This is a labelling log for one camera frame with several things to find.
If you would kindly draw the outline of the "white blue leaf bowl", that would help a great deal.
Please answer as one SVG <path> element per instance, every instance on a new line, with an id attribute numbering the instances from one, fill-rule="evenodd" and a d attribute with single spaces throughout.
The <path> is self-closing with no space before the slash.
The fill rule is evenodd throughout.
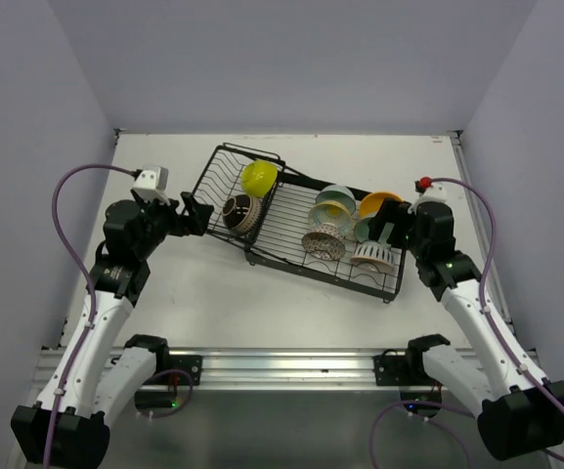
<path id="1" fill-rule="evenodd" d="M 395 257 L 389 247 L 373 240 L 359 243 L 350 262 L 353 266 L 382 274 L 392 275 L 396 269 Z"/>

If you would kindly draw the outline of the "dark brown ribbed bowl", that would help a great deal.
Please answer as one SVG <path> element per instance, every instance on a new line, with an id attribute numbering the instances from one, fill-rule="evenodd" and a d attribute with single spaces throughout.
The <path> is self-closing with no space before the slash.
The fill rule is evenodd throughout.
<path id="1" fill-rule="evenodd" d="M 222 208 L 222 219 L 231 233 L 243 235 L 255 227 L 261 210 L 259 198 L 246 193 L 232 195 Z"/>

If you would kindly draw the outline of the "lime green bowl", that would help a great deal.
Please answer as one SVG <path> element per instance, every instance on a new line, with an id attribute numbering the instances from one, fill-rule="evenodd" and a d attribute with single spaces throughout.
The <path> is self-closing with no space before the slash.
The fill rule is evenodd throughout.
<path id="1" fill-rule="evenodd" d="M 241 173 L 241 187 L 245 193 L 263 198 L 273 188 L 278 176 L 275 164 L 265 160 L 255 160 Z"/>

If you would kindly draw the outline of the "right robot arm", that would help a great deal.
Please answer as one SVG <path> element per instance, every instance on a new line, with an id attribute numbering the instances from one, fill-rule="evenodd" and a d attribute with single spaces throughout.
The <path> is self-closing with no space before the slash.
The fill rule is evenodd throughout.
<path id="1" fill-rule="evenodd" d="M 456 249 L 455 220 L 444 202 L 417 206 L 388 199 L 369 228 L 391 226 L 388 242 L 409 250 L 418 276 L 456 320 L 480 362 L 461 358 L 440 334 L 411 340 L 404 371 L 412 382 L 438 382 L 463 404 L 497 460 L 564 441 L 564 382 L 551 381 L 502 321 L 472 259 Z"/>

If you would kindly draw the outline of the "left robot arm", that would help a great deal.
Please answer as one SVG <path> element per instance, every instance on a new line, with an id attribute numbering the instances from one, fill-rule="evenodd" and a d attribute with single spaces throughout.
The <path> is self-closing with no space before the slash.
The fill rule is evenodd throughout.
<path id="1" fill-rule="evenodd" d="M 180 200 L 119 200 L 106 210 L 104 240 L 87 277 L 87 294 L 69 346 L 31 405 L 16 408 L 11 428 L 30 463 L 97 468 L 110 428 L 147 382 L 172 371 L 165 339 L 139 335 L 113 367 L 108 357 L 150 276 L 149 257 L 170 235 L 202 236 L 214 211 L 188 192 Z"/>

